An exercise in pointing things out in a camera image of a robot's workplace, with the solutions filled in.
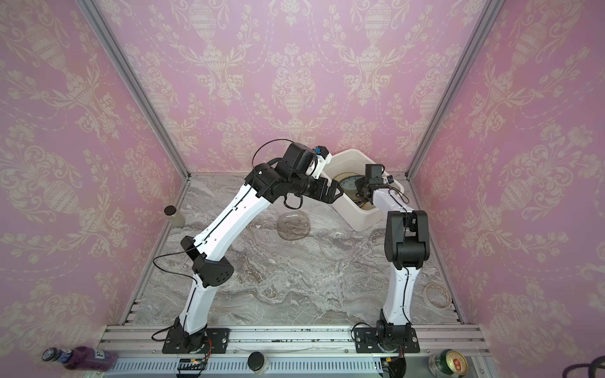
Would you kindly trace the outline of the teal blue floral plate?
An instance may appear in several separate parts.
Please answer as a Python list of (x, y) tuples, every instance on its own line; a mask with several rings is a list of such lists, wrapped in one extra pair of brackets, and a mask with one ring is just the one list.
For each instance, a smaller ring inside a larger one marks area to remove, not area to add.
[(347, 176), (340, 180), (340, 187), (343, 189), (344, 193), (350, 198), (351, 201), (359, 201), (359, 190), (357, 189), (356, 182), (358, 180), (363, 180), (364, 176), (361, 175), (351, 175)]

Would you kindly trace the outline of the cream plate with painted willow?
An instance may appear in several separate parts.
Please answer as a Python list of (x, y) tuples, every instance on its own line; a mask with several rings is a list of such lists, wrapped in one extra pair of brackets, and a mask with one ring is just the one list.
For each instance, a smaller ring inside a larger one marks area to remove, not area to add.
[(345, 195), (353, 201), (360, 209), (363, 209), (368, 201), (359, 194), (358, 185), (362, 186), (365, 182), (365, 176), (356, 173), (341, 173), (335, 177), (343, 189)]

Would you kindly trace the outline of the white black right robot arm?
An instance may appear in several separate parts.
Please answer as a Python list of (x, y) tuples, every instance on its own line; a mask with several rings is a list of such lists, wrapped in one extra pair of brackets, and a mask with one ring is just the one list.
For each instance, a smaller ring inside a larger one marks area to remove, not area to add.
[(367, 164), (355, 182), (358, 195), (386, 219), (384, 255), (390, 263), (389, 289), (376, 324), (377, 344), (384, 351), (418, 353), (418, 337), (411, 321), (415, 281), (430, 257), (428, 215), (412, 209), (384, 166)]

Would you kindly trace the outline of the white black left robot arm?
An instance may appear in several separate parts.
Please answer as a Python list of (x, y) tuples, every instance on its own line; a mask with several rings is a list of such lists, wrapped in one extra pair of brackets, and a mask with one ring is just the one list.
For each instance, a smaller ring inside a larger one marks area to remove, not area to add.
[(332, 160), (324, 146), (309, 148), (290, 143), (283, 157), (253, 167), (234, 199), (200, 234), (181, 241), (193, 262), (193, 284), (180, 316), (165, 341), (165, 353), (192, 353), (206, 344), (210, 308), (218, 288), (229, 280), (233, 265), (225, 254), (233, 241), (279, 198), (296, 198), (332, 204), (343, 195), (340, 184), (321, 176)]

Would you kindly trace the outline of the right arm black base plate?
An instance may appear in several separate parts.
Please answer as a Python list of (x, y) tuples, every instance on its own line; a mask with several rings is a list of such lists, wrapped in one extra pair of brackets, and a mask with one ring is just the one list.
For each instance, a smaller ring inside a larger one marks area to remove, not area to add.
[(409, 324), (398, 325), (391, 334), (375, 328), (351, 330), (356, 352), (359, 354), (417, 354), (421, 351), (416, 330)]

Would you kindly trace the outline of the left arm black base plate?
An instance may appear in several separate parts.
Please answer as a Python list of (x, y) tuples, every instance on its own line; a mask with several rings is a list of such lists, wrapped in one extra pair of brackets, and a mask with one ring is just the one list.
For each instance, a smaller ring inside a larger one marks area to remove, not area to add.
[(163, 354), (225, 354), (230, 329), (202, 329), (189, 335), (183, 329), (168, 331), (162, 347)]

